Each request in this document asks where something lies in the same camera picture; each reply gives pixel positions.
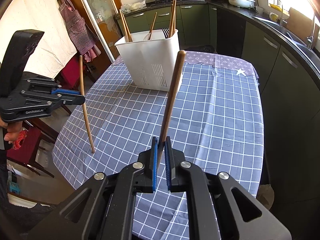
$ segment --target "white plastic basket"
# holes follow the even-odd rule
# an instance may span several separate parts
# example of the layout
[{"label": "white plastic basket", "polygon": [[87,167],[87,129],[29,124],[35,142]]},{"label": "white plastic basket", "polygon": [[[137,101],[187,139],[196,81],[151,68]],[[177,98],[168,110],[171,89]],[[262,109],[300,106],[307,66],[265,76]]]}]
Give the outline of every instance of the white plastic basket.
[{"label": "white plastic basket", "polygon": [[178,30],[171,38],[164,38],[162,30],[154,30],[152,39],[143,39],[149,31],[132,33],[133,42],[124,37],[117,47],[133,82],[138,88],[169,91],[173,69],[179,52]]}]

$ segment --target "person's hand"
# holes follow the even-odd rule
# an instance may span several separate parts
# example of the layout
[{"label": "person's hand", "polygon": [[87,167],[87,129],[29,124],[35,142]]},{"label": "person's hand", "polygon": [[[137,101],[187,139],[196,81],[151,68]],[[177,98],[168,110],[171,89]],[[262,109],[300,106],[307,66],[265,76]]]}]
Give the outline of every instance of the person's hand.
[{"label": "person's hand", "polygon": [[14,122],[14,123],[5,123],[2,121],[0,117],[0,126],[7,129],[7,134],[4,136],[4,140],[9,143],[14,142],[19,135],[19,132],[22,130],[22,122]]}]

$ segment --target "white star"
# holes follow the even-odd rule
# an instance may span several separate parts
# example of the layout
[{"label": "white star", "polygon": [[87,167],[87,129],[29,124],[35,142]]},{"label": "white star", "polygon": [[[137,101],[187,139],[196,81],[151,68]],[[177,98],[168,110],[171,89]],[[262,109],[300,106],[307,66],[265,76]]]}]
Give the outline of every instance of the white star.
[{"label": "white star", "polygon": [[242,75],[244,75],[245,76],[245,74],[244,74],[244,70],[242,70],[241,68],[240,69],[236,69],[236,71],[237,71],[237,75],[240,75],[240,74],[242,74]]}]

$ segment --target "table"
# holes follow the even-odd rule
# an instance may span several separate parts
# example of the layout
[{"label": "table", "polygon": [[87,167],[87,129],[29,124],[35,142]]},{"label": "table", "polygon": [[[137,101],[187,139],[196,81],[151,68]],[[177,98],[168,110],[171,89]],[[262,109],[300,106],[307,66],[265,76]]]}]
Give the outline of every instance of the table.
[{"label": "table", "polygon": [[[74,188],[95,172],[121,171],[159,137],[166,92],[137,88],[118,58],[86,95],[96,153],[92,154],[81,106],[69,117],[53,161]],[[172,147],[204,171],[226,171],[257,194],[263,158],[263,117],[257,74],[244,60],[188,52],[168,135]],[[164,160],[157,191],[139,194],[133,233],[142,239],[188,239],[186,196],[169,193]]]}]

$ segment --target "glass door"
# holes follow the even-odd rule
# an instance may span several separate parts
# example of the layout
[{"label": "glass door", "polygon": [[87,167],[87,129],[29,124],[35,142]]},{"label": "glass door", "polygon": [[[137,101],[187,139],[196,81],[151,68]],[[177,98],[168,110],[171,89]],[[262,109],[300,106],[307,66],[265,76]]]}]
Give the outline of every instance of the glass door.
[{"label": "glass door", "polygon": [[111,62],[119,56],[114,44],[122,37],[114,15],[118,13],[113,0],[82,0],[85,10]]}]

